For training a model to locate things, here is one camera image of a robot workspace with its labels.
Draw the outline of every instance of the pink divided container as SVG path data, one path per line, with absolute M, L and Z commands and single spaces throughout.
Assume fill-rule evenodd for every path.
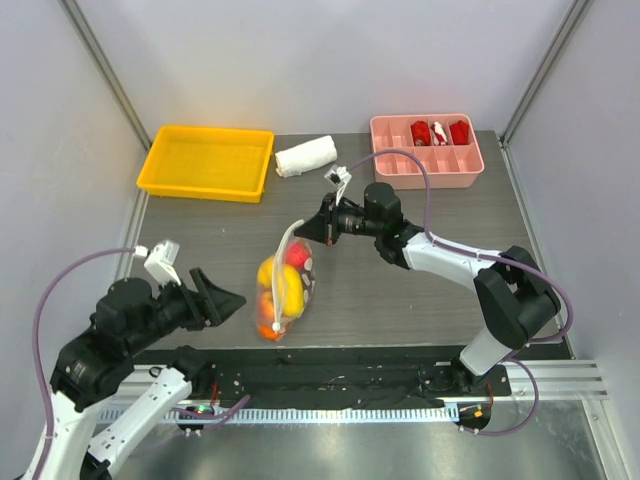
M 449 126 L 463 120 L 469 125 L 466 145 L 453 145 Z M 429 147 L 415 147 L 411 125 L 417 121 L 427 122 L 431 134 Z M 440 122 L 447 135 L 448 145 L 433 146 L 434 122 Z M 431 188 L 467 188 L 484 170 L 484 161 L 473 132 L 469 117 L 450 115 L 387 115 L 371 119 L 371 142 L 374 152 L 395 148 L 413 153 L 426 167 Z M 386 182 L 399 190 L 424 188 L 424 179 L 418 166 L 404 155 L 381 155 L 374 159 L 374 170 L 378 182 Z

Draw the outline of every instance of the rolled white towel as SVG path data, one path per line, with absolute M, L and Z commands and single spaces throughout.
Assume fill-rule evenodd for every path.
M 316 138 L 276 153 L 276 172 L 283 178 L 320 168 L 338 158 L 331 135 Z

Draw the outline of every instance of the wall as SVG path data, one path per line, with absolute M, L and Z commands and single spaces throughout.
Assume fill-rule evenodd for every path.
M 122 245 L 143 152 L 55 1 L 0 2 L 0 478 L 24 473 L 44 425 L 31 319 L 71 261 Z M 45 371 L 88 325 L 116 259 L 54 292 Z
M 503 130 L 571 0 L 80 0 L 151 136 L 166 123 L 368 131 L 466 112 Z
M 640 451 L 639 27 L 640 3 L 594 2 L 512 143 L 543 256 L 575 302 L 572 344 L 597 360 L 630 452 Z

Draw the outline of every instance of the yellow bin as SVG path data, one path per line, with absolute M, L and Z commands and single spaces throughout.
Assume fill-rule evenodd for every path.
M 259 203 L 272 151 L 273 132 L 166 125 L 138 187 L 161 197 Z

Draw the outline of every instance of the gray wooden tabletop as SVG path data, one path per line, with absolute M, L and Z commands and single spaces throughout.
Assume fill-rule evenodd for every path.
M 276 137 L 275 150 L 318 135 Z M 333 135 L 338 163 L 349 165 L 371 152 L 368 134 Z M 494 132 L 477 132 L 485 171 L 468 189 L 433 190 L 431 228 L 439 236 L 480 248 L 531 250 Z M 182 278 L 201 267 L 216 284 L 247 297 L 225 324 L 203 332 L 177 331 L 151 348 L 273 346 L 255 328 L 256 273 L 277 248 L 284 230 L 316 213 L 329 191 L 325 168 L 282 179 L 269 166 L 260 204 L 151 197 L 140 243 L 170 238 L 180 244 L 176 269 Z M 346 195 L 362 202 L 374 180 L 373 166 L 356 171 Z M 424 191 L 401 191 L 405 216 L 421 224 Z M 312 245 L 316 290 L 303 316 L 278 345 L 450 345 L 469 342 L 483 326 L 473 292 L 424 272 L 385 263 L 373 239 L 343 235 L 334 247 Z M 132 275 L 149 278 L 139 263 Z M 555 326 L 544 330 L 550 333 Z

